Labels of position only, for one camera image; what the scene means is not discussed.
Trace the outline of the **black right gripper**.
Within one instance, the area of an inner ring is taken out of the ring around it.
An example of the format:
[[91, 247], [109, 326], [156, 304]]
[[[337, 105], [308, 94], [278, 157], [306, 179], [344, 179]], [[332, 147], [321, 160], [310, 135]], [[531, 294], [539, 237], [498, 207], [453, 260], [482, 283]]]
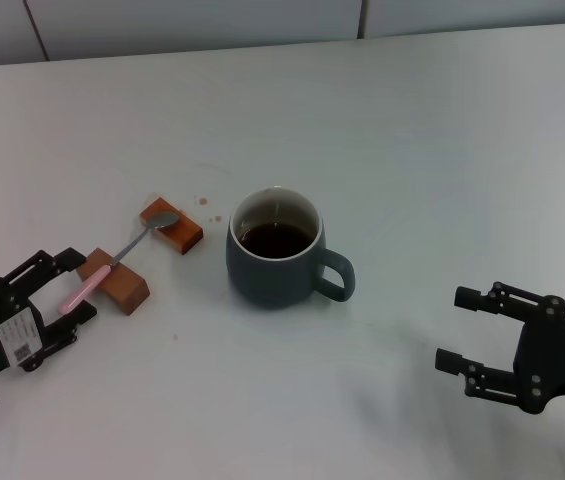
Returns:
[[515, 376], [447, 350], [436, 351], [435, 368], [464, 376], [467, 397], [503, 404], [519, 403], [524, 412], [539, 414], [550, 400], [565, 396], [564, 299], [543, 297], [494, 282], [486, 294], [458, 287], [454, 305], [524, 322], [513, 363]]

